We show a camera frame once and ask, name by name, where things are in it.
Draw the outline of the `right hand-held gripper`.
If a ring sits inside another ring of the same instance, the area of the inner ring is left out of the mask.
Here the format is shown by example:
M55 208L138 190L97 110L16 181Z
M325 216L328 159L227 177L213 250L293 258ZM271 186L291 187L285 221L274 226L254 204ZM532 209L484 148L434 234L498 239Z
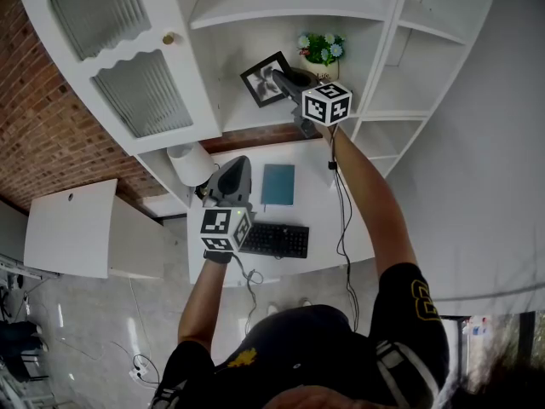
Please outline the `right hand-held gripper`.
M315 74L301 68L288 73L273 70L272 79L284 96L296 104L292 111L294 123L305 137L318 133L317 124L330 127L349 118L353 93L343 85L320 84Z

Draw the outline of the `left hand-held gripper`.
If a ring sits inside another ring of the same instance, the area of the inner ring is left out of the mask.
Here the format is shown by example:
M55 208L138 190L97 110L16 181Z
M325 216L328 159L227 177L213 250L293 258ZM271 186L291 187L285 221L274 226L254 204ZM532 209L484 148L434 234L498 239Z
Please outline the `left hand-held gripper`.
M205 250L240 251L252 227L251 162L232 159L214 173L207 185L200 239Z

